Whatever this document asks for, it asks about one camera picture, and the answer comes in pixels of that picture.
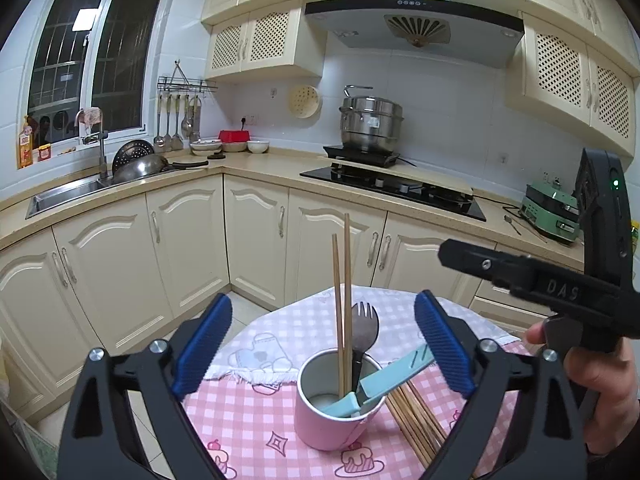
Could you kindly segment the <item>person's right hand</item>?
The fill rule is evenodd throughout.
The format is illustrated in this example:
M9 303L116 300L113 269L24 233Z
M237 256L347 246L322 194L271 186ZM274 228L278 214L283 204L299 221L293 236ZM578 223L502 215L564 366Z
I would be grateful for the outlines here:
M612 452L639 419L638 377L630 340L622 338L613 353L570 348L564 368L572 382L600 394L584 429L589 451L597 455Z

